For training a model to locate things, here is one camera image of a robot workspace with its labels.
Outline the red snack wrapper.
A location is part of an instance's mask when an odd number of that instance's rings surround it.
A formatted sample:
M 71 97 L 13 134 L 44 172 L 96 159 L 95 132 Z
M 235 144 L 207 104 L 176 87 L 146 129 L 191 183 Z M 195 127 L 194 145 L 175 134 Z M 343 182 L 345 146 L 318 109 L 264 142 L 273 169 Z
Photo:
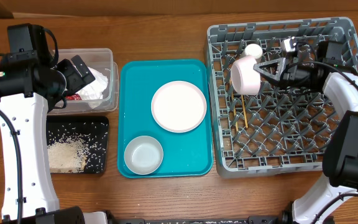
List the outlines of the red snack wrapper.
M 65 97 L 66 100 L 68 101 L 78 101 L 78 100 L 81 100 L 81 96 L 78 95 L 78 94 L 74 94 L 74 95 L 71 95 L 71 96 L 66 96 Z

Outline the white napkin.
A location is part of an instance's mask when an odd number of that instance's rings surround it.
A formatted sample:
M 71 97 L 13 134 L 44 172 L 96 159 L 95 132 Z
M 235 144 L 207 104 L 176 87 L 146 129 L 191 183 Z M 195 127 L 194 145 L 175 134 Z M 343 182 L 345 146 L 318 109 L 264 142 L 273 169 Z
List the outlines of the white napkin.
M 95 80 L 76 93 L 82 100 L 91 100 L 88 105 L 94 109 L 101 104 L 100 100 L 103 99 L 103 91 L 108 87 L 108 78 L 91 67 L 88 67 L 88 69 L 95 77 Z

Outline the cream paper cup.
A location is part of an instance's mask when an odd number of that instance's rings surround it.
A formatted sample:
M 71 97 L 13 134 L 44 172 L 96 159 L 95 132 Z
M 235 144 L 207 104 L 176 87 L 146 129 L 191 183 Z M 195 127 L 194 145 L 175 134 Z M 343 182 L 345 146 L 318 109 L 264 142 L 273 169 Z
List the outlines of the cream paper cup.
M 255 58 L 255 60 L 259 63 L 263 56 L 263 49 L 258 44 L 249 44 L 240 54 L 240 58 L 246 57 L 248 55 L 253 56 L 253 58 Z

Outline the small pink bowl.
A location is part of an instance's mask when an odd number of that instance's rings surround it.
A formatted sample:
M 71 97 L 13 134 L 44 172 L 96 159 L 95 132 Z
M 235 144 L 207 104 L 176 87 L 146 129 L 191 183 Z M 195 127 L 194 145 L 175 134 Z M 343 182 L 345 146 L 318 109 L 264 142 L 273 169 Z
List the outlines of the small pink bowl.
M 236 60 L 231 67 L 231 81 L 234 90 L 240 95 L 257 95 L 260 90 L 260 73 L 254 70 L 256 59 L 245 56 Z

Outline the wooden chopstick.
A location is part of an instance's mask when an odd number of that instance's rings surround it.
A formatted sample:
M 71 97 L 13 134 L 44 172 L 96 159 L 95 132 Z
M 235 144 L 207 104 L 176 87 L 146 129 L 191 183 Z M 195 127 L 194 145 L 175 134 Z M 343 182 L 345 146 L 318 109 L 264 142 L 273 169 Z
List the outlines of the wooden chopstick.
M 244 124 L 245 127 L 248 128 L 248 120 L 247 120 L 247 113 L 246 113 L 246 106 L 245 106 L 245 100 L 244 100 L 244 96 L 241 95 L 241 102 L 242 102 L 242 112 L 243 112 L 243 116 L 244 116 Z
M 232 107 L 232 127 L 234 127 L 236 133 L 239 131 L 239 128 L 238 128 L 238 123 L 237 121 L 235 120 L 236 116 L 237 116 L 237 112 L 236 112 L 236 105 L 237 105 L 237 101 L 234 97 L 234 87 L 232 85 L 232 81 L 230 80 L 229 81 L 229 84 L 230 84 L 230 94 L 231 94 L 231 107 Z

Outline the pile of white rice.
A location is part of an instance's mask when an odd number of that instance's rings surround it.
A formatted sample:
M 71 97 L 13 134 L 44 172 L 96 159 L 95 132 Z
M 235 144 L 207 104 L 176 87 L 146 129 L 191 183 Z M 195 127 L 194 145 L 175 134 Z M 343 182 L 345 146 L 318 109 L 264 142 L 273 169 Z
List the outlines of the pile of white rice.
M 83 172 L 89 155 L 89 145 L 82 139 L 58 141 L 47 147 L 51 173 Z

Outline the grey bowl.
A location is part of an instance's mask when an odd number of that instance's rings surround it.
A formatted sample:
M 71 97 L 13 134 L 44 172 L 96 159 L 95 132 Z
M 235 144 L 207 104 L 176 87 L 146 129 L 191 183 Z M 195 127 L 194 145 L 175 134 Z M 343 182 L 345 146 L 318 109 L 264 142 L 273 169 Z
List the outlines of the grey bowl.
M 131 140 L 124 151 L 124 162 L 137 175 L 155 172 L 163 161 L 163 147 L 151 136 L 138 136 Z

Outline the large pink plate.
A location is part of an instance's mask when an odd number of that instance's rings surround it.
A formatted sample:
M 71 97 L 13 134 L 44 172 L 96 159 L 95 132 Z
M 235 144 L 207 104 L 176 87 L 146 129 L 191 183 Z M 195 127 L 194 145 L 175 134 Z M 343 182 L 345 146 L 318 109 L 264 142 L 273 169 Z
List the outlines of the large pink plate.
M 168 82 L 155 92 L 151 101 L 151 113 L 155 122 L 173 133 L 185 133 L 197 128 L 206 112 L 204 94 L 190 82 Z

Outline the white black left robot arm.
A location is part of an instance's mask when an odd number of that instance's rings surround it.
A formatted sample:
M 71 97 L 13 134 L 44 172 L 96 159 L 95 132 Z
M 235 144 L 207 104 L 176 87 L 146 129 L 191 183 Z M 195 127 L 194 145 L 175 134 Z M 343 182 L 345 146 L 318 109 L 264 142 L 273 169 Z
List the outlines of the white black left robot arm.
M 47 113 L 70 89 L 59 54 L 10 53 L 0 61 L 0 131 L 6 191 L 3 222 L 60 212 L 47 152 Z

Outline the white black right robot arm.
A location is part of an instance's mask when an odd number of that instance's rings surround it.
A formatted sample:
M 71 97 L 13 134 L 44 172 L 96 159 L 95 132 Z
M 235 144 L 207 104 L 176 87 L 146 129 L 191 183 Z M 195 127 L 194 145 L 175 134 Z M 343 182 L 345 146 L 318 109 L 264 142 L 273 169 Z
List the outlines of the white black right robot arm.
M 320 42 L 314 60 L 295 61 L 300 43 L 283 41 L 290 54 L 252 68 L 269 83 L 280 88 L 307 88 L 329 99 L 340 122 L 323 156 L 323 173 L 304 196 L 282 212 L 280 223 L 333 223 L 335 209 L 358 197 L 358 72 L 342 61 L 338 41 Z

